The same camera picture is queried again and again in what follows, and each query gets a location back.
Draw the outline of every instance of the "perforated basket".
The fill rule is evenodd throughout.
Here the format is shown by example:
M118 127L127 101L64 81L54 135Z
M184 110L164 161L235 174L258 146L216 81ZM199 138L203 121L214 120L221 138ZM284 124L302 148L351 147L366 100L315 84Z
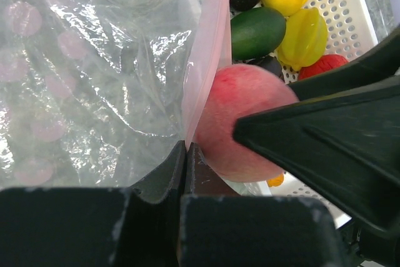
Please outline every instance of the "perforated basket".
M325 54L340 54L351 61L378 43L365 0L309 0L305 8L311 7L319 9L328 26L329 39ZM298 78L298 74L288 66L283 66L283 73L286 83L296 81ZM331 211L337 227L350 219L333 204L288 173L285 174L282 185L270 189L266 182L245 185L228 182L228 184L242 194L245 194L243 191L246 189L248 193L255 195L272 193L273 195L319 198Z

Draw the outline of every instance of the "cucumber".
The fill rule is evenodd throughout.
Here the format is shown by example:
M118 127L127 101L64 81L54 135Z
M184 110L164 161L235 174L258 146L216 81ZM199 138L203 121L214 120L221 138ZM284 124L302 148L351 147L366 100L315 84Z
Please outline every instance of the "cucumber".
M282 42L286 20L275 9L255 8L231 20L232 58L259 59L273 52Z

